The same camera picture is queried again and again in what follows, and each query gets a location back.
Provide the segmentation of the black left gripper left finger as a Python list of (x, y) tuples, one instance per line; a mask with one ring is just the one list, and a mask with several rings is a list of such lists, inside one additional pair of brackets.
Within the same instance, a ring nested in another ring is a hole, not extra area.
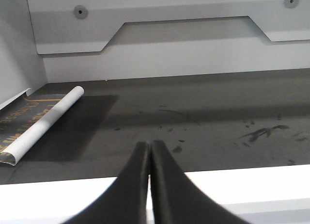
[(66, 224), (145, 224), (149, 145), (138, 142), (115, 181)]

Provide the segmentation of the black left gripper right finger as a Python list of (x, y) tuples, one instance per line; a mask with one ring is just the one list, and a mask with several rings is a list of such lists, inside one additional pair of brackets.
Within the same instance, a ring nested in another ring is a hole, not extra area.
[(151, 143), (151, 195), (156, 224), (245, 224), (184, 174), (162, 140)]

